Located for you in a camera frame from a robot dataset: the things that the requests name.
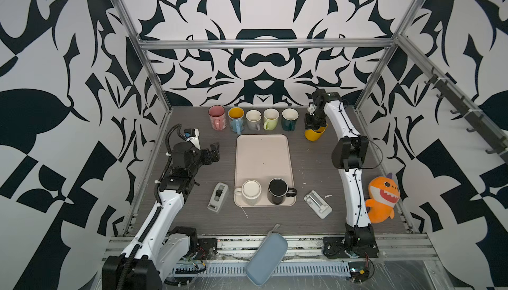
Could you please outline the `dark green mug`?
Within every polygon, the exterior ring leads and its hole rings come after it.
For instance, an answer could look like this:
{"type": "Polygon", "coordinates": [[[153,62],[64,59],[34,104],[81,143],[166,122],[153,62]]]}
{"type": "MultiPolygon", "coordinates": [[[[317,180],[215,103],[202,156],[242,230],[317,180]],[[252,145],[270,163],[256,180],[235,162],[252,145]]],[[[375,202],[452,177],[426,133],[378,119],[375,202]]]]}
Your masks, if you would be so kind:
{"type": "Polygon", "coordinates": [[[284,131],[295,131],[296,123],[299,117],[295,109],[287,108],[282,112],[283,120],[281,122],[284,131]]]}

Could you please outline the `yellow mug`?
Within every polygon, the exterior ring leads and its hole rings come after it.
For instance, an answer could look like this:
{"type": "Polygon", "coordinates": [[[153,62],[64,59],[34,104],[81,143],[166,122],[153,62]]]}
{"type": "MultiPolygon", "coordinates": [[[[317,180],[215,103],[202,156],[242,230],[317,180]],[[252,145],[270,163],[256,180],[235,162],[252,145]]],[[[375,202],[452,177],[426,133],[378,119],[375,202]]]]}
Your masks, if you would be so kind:
{"type": "Polygon", "coordinates": [[[307,129],[304,132],[304,136],[307,140],[311,142],[315,142],[320,139],[320,137],[324,134],[326,127],[320,127],[319,129],[307,129]]]}

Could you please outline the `light green mug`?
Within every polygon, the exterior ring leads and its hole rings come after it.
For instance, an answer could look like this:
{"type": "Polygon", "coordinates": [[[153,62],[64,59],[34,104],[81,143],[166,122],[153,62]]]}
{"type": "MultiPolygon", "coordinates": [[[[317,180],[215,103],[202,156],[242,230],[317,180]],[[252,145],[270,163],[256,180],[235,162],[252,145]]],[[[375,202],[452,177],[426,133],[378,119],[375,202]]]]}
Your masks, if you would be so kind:
{"type": "Polygon", "coordinates": [[[263,112],[263,128],[266,131],[275,130],[277,123],[279,122],[279,111],[274,108],[266,109],[263,112]]]}

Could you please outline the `pink ceramic mug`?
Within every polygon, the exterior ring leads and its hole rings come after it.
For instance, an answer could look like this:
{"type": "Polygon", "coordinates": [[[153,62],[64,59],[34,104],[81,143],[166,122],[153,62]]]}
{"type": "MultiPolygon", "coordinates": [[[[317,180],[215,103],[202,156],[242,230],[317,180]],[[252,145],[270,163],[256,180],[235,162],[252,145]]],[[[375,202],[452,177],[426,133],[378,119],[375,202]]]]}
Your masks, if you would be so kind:
{"type": "Polygon", "coordinates": [[[227,127],[226,110],[224,107],[212,106],[208,110],[208,116],[213,130],[222,131],[227,127]]]}

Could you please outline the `light blue butterfly mug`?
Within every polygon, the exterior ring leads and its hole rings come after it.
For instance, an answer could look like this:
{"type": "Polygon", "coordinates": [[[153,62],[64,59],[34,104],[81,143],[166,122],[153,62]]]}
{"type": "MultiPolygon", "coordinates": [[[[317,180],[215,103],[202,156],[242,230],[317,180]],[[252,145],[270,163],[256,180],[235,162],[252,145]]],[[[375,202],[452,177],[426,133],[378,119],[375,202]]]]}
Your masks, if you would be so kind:
{"type": "Polygon", "coordinates": [[[228,119],[231,130],[237,135],[241,135],[244,130],[244,115],[240,107],[233,107],[228,111],[228,119]]]}

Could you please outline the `grey ceramic mug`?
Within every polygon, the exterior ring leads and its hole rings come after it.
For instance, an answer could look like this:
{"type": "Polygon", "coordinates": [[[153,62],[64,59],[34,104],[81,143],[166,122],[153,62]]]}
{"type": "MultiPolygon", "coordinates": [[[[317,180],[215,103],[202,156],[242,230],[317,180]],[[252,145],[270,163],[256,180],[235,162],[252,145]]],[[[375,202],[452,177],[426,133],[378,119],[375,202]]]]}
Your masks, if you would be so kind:
{"type": "Polygon", "coordinates": [[[257,110],[249,110],[246,113],[247,126],[251,131],[260,131],[261,130],[261,119],[262,114],[257,110]]]}

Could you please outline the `black mug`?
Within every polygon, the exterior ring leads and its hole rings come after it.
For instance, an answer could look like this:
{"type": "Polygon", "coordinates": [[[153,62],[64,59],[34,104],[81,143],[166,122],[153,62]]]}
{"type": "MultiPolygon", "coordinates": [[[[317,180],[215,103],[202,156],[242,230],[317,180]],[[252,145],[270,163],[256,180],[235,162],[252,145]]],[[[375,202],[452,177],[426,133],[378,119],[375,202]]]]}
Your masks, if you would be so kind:
{"type": "Polygon", "coordinates": [[[272,179],[268,186],[268,199],[274,205],[280,205],[287,197],[296,197],[297,190],[290,188],[288,184],[280,178],[272,179]]]}

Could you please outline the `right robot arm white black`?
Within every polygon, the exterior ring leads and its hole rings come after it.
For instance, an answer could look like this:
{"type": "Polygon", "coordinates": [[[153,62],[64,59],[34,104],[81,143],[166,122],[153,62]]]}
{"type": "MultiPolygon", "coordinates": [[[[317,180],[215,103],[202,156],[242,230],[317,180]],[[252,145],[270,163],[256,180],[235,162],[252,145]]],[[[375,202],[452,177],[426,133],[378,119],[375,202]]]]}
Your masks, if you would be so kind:
{"type": "Polygon", "coordinates": [[[304,118],[305,128],[317,131],[328,125],[333,127],[338,143],[332,151],[332,164],[338,169],[346,205],[345,236],[341,241],[326,242],[324,254],[328,258],[376,258],[378,246],[367,214],[362,185],[369,140],[356,130],[337,92],[317,89],[311,98],[304,118]]]}

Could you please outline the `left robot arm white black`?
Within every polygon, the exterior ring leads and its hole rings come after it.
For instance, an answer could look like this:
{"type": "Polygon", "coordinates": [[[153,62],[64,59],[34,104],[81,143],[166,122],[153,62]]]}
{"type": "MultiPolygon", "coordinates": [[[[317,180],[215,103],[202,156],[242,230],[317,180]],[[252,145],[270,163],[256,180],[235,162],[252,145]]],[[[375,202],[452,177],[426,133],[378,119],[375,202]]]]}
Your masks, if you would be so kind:
{"type": "Polygon", "coordinates": [[[220,145],[200,149],[193,142],[177,143],[154,188],[156,202],[137,235],[118,256],[106,259],[103,289],[162,289],[181,258],[197,249],[197,233],[190,227],[171,228],[183,208],[202,166],[220,160],[220,145]]]}

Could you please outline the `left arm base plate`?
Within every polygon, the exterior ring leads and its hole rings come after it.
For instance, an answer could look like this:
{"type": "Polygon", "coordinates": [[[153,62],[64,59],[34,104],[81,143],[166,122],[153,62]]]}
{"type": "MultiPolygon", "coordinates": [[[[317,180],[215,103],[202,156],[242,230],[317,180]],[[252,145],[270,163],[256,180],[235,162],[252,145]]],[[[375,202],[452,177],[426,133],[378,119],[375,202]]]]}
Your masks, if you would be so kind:
{"type": "Polygon", "coordinates": [[[216,254],[218,240],[216,238],[199,238],[194,227],[177,226],[171,234],[184,234],[189,237],[189,250],[185,257],[194,260],[207,260],[216,254]]]}

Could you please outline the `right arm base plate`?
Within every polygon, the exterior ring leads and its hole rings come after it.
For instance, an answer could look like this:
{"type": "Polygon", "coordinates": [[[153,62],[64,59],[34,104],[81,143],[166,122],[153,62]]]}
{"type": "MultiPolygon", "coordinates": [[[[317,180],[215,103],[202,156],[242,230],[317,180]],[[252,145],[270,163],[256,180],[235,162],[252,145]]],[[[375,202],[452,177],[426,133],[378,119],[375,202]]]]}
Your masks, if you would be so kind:
{"type": "Polygon", "coordinates": [[[323,254],[329,259],[336,258],[377,258],[379,249],[373,227],[346,225],[344,237],[325,237],[323,254]]]}

